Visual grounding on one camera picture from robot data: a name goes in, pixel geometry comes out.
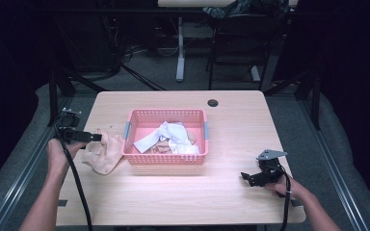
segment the table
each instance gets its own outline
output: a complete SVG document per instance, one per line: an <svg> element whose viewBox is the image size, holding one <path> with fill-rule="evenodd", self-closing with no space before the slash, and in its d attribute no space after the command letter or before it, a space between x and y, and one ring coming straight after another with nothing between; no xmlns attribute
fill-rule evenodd
<svg viewBox="0 0 370 231"><path fill-rule="evenodd" d="M158 0L158 7L162 8L203 8L219 7L223 8L235 0ZM299 0L290 0L291 8L297 6ZM183 45L183 23L182 17L178 17L178 65L176 67L176 82L184 80L185 53Z"/></svg>
<svg viewBox="0 0 370 231"><path fill-rule="evenodd" d="M215 99L217 107L207 102ZM209 152L200 166L130 166L122 158L109 175L74 163L93 225L210 225L282 223L284 199L250 187L240 172L260 172L255 158L264 149L282 150L260 91L107 91L95 99L85 131L123 133L128 115L141 108L206 111ZM279 158L291 174L285 157ZM86 225L71 170L60 194L57 225ZM303 206L290 206L289 222L303 222Z"/></svg>

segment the table leg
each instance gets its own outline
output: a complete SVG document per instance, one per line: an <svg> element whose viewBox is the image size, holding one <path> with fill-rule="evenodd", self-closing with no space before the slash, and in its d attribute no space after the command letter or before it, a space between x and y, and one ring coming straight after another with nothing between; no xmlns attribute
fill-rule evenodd
<svg viewBox="0 0 370 231"><path fill-rule="evenodd" d="M178 65L176 68L176 82L184 80L185 54L184 54L184 37L182 33L182 17L178 18Z"/></svg>

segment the person's arm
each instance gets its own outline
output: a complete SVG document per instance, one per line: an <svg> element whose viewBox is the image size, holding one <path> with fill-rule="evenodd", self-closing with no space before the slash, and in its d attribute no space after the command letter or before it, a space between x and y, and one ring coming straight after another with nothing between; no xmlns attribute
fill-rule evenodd
<svg viewBox="0 0 370 231"><path fill-rule="evenodd" d="M293 178L289 177L289 179L291 184L291 196L295 197L303 203L305 212L308 219L310 220L313 230L340 230L339 227L324 210L317 197ZM265 186L265 189L286 194L285 176L282 176L278 183L267 184Z"/></svg>
<svg viewBox="0 0 370 231"><path fill-rule="evenodd" d="M67 146L72 158L85 146L77 142ZM47 144L48 171L40 194L23 220L19 230L55 230L60 189L68 170L68 161L60 142L52 139Z"/></svg>

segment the plastic basket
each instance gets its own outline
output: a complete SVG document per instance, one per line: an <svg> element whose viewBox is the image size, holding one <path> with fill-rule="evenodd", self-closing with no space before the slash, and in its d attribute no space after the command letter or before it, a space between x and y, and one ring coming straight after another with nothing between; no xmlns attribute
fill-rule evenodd
<svg viewBox="0 0 370 231"><path fill-rule="evenodd" d="M199 154L142 154L134 142L157 129L164 121L182 122L197 137ZM206 114L200 109L137 109L125 125L122 155L131 165L201 165L208 153Z"/></svg>

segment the beige cloth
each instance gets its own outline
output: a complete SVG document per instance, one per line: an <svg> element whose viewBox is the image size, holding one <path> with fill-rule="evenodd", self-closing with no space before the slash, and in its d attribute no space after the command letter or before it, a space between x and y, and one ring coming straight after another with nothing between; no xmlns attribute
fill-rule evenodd
<svg viewBox="0 0 370 231"><path fill-rule="evenodd" d="M82 155L82 163L92 167L100 174L109 174L122 157L122 136L111 135L105 130L97 129L101 134L101 141L91 141Z"/></svg>

